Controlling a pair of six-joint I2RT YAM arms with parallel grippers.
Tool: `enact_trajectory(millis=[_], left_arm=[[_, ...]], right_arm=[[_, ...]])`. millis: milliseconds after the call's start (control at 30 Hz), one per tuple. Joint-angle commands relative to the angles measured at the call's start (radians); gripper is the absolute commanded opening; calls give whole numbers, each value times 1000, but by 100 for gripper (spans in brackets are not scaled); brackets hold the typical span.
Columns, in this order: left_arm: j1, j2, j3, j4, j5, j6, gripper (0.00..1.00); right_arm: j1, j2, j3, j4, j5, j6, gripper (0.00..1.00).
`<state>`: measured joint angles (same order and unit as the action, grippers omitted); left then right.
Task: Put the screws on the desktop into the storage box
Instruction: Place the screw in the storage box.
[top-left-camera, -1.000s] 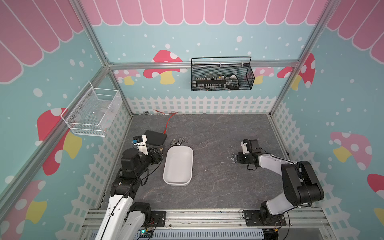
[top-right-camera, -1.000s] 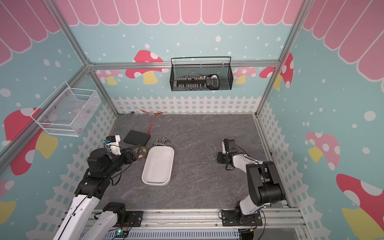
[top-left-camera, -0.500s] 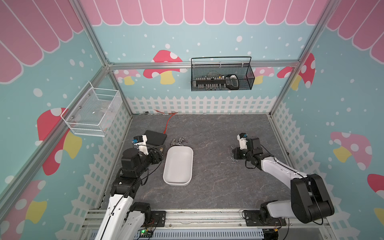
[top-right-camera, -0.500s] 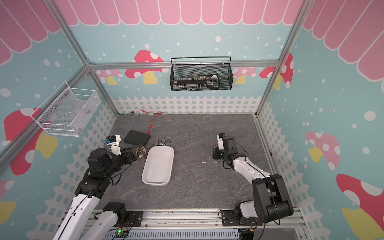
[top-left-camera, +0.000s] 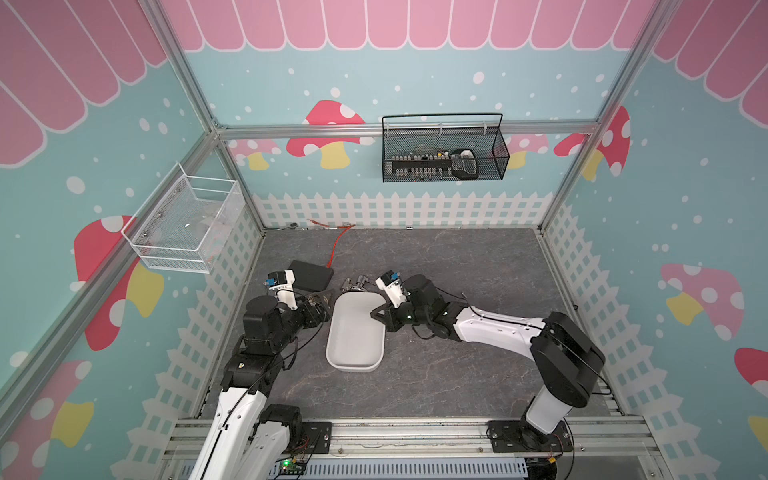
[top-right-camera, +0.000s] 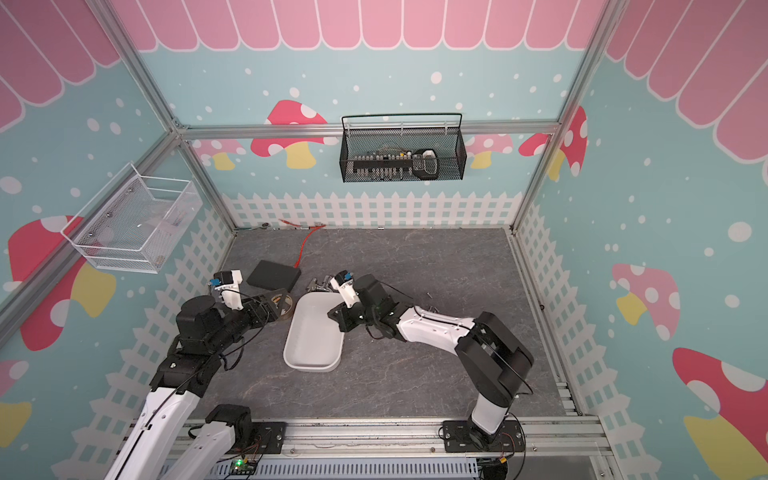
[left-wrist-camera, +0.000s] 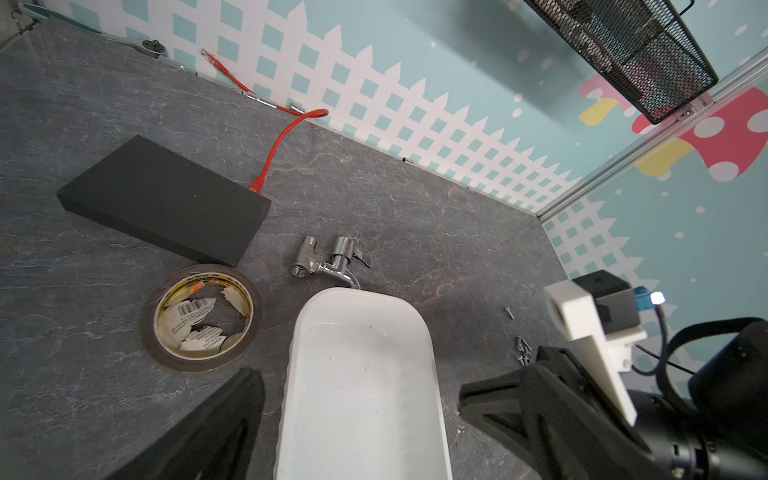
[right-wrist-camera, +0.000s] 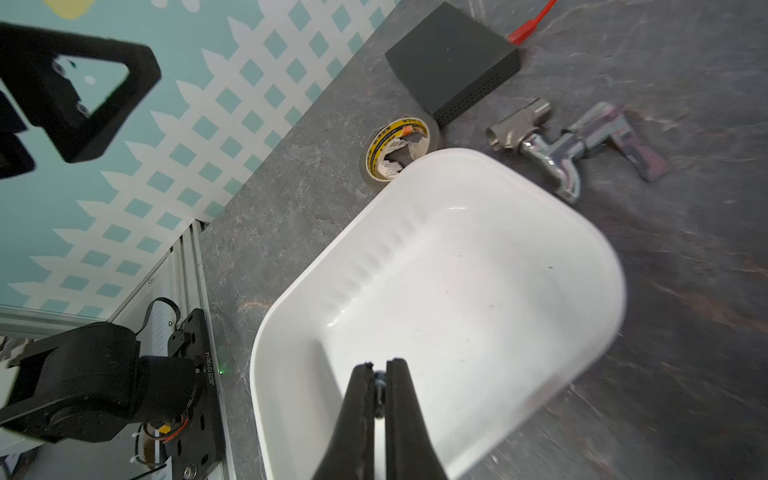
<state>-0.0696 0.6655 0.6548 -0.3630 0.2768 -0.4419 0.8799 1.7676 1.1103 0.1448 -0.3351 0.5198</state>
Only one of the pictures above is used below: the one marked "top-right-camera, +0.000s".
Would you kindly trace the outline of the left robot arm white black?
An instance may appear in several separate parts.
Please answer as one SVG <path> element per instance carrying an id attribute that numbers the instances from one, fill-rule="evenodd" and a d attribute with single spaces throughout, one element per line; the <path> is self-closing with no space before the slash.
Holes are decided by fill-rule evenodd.
<path id="1" fill-rule="evenodd" d="M 150 382 L 141 413 L 116 460 L 109 479 L 204 479 L 218 467 L 239 461 L 255 469 L 264 455 L 281 451 L 284 422 L 256 422 L 249 408 L 215 407 L 187 450 L 172 464 L 166 460 L 188 418 L 220 369 L 230 370 L 226 355 L 242 353 L 248 332 L 259 335 L 285 308 L 286 291 L 256 297 L 238 293 L 233 309 L 210 295 L 186 301 L 177 314 L 178 335 Z"/>

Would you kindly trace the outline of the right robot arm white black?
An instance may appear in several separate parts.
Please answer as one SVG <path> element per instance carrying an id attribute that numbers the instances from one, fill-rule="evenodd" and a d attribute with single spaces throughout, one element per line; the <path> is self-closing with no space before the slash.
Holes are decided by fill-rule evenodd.
<path id="1" fill-rule="evenodd" d="M 466 442 L 489 451 L 497 439 L 508 439 L 503 424 L 519 395 L 531 395 L 527 376 L 533 354 L 494 314 L 460 318 L 431 312 L 409 301 L 405 294 L 392 296 L 384 284 L 368 274 L 358 279 L 343 270 L 331 278 L 342 302 L 328 312 L 343 333 L 363 326 L 378 339 L 420 343 L 455 355 L 478 392 L 469 418 L 457 425 L 458 434 L 443 427 L 443 439 Z"/>

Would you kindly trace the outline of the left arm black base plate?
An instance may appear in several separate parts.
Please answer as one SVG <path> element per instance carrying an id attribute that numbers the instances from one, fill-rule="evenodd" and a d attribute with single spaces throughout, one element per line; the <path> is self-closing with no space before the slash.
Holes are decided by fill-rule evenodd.
<path id="1" fill-rule="evenodd" d="M 236 429 L 231 453 L 237 455 L 280 454 L 286 437 L 286 422 L 247 422 Z"/>

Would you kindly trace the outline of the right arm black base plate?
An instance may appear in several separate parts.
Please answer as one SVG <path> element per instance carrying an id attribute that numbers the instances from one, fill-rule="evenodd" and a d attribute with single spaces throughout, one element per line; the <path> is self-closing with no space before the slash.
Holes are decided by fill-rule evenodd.
<path id="1" fill-rule="evenodd" d="M 469 420 L 446 420 L 438 428 L 438 438 L 447 453 L 522 453 L 526 448 L 520 423 L 504 420 L 495 434 L 488 434 Z"/>

